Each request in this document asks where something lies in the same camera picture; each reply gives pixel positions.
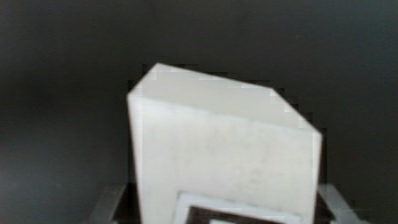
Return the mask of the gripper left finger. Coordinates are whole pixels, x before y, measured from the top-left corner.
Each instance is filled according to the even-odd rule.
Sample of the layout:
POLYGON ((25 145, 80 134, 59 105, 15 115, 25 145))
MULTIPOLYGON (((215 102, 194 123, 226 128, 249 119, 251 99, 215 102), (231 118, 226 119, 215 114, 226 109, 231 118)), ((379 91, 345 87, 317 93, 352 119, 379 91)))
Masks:
POLYGON ((107 186, 86 224, 134 224, 127 206, 127 186, 107 186))

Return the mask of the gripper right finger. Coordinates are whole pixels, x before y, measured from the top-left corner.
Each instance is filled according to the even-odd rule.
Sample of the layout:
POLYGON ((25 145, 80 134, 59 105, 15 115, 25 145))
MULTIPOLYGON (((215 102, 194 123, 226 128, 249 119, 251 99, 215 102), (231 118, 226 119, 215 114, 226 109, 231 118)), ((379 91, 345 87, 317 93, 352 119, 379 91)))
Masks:
POLYGON ((363 224, 340 191, 331 184, 319 186, 315 224, 363 224))

